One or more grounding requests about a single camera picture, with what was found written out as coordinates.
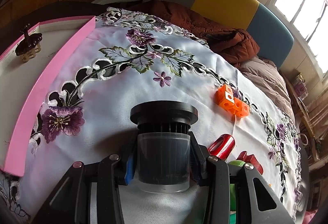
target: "window frame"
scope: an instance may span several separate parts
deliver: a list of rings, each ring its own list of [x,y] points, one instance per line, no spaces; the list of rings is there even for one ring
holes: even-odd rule
[[[296,20],[296,17],[298,16],[298,14],[301,11],[302,6],[304,5],[305,0],[302,1],[299,9],[297,10],[297,12],[295,13],[294,17],[292,18],[292,20],[289,22],[285,15],[283,13],[280,12],[280,10],[275,6],[277,0],[267,0],[265,2],[265,6],[271,11],[273,12],[273,14],[275,14],[280,20],[281,22],[287,27],[287,29],[291,32],[291,34],[293,35],[293,37],[300,43],[301,47],[303,48],[303,50],[305,51],[306,55],[310,58],[320,80],[322,81],[324,78],[328,79],[328,71],[323,73],[322,69],[320,68],[317,59],[315,58],[315,55],[313,54],[308,42],[309,40],[312,38],[314,32],[316,31],[322,16],[327,8],[327,6],[324,6],[324,9],[321,13],[321,16],[319,18],[319,21],[316,24],[315,29],[313,30],[312,34],[308,37],[308,39],[306,40],[301,33],[299,32],[299,30],[294,26],[294,21]]]

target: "metal screw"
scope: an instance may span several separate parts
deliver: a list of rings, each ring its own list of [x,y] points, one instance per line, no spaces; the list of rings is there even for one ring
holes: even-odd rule
[[[82,167],[82,162],[81,161],[76,161],[73,163],[73,168],[81,168]]]
[[[216,162],[219,160],[215,155],[210,155],[207,159],[212,162]]]
[[[120,158],[120,156],[117,154],[112,154],[109,156],[109,159],[112,161],[118,160],[119,158]]]
[[[247,168],[248,170],[252,170],[254,168],[254,165],[251,163],[246,163],[245,168]]]

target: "green object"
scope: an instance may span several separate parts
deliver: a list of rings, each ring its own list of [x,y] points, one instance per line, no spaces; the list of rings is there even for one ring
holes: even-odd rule
[[[241,160],[232,160],[229,162],[229,164],[242,167],[245,164],[245,162]],[[234,184],[230,184],[230,211],[236,211],[236,190]]]
[[[230,224],[236,224],[236,213],[230,215]]]

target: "red cylinder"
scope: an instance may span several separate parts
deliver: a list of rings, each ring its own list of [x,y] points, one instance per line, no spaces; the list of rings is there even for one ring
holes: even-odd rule
[[[226,160],[235,146],[235,139],[230,134],[221,135],[208,148],[210,155],[215,155],[222,160]]]

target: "blue headboard panel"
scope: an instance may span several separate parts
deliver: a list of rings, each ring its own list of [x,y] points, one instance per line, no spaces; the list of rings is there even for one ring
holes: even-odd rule
[[[246,29],[260,46],[258,56],[272,60],[279,68],[288,56],[294,38],[286,26],[261,3]]]

